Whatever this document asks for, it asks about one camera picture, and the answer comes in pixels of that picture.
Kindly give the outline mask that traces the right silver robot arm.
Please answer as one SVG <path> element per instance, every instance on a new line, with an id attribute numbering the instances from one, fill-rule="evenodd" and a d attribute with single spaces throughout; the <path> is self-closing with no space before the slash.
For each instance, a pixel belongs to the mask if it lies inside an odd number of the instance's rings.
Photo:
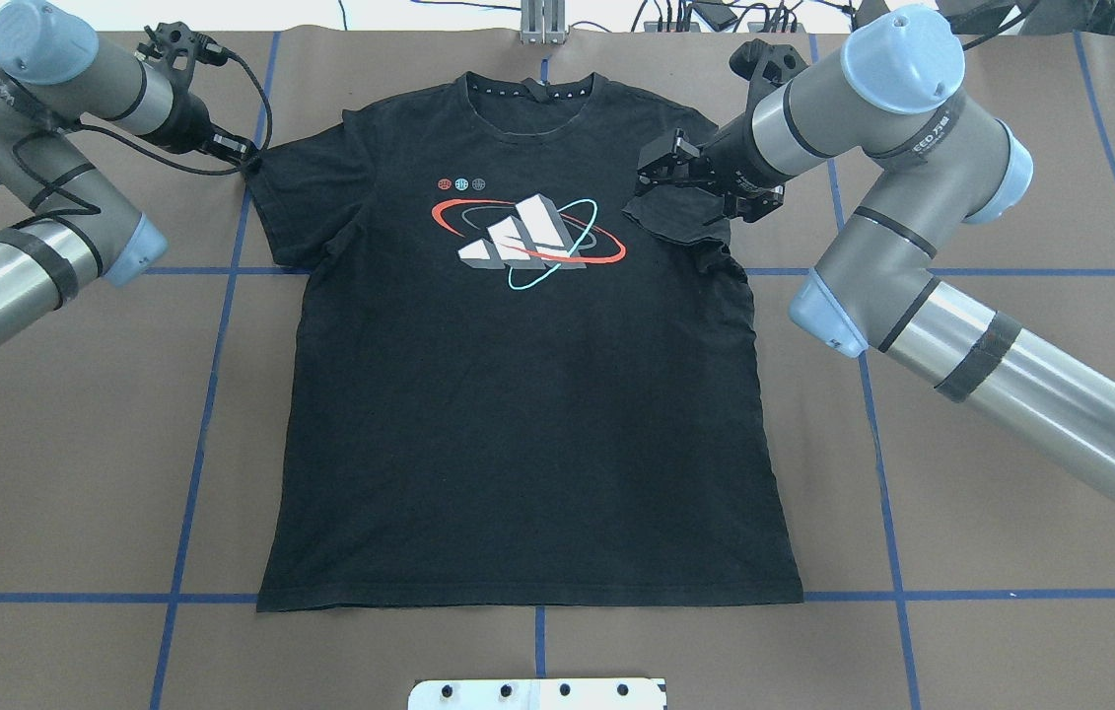
<path id="1" fill-rule="evenodd" d="M 648 143 L 638 196 L 702 189 L 715 220 L 754 222 L 788 179 L 863 150 L 880 176 L 809 269 L 792 321 L 849 358 L 885 352 L 1115 502 L 1115 382 L 930 270 L 958 228 L 999 218 L 1032 179 L 1007 123 L 963 90 L 948 19 L 901 6 L 813 66 L 783 46 L 745 50 L 733 61 L 745 109 L 709 140 L 673 129 Z"/>

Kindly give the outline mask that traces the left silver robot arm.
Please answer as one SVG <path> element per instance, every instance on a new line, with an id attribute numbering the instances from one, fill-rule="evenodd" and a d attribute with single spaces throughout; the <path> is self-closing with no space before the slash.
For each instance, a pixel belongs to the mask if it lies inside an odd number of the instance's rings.
<path id="1" fill-rule="evenodd" d="M 183 23 L 147 29 L 133 52 L 48 1 L 0 9 L 0 187 L 30 215 L 0 230 L 0 346 L 103 279 L 124 286 L 167 239 L 70 142 L 93 129 L 168 165 L 197 152 L 236 174 L 260 147 L 214 124 L 190 89 L 200 64 L 239 55 Z"/>

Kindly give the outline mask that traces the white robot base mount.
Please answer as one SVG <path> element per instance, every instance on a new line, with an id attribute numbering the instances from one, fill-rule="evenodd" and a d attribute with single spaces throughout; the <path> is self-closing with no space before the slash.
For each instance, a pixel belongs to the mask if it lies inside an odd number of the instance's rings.
<path id="1" fill-rule="evenodd" d="M 408 709 L 666 709 L 665 679 L 647 677 L 428 679 Z"/>

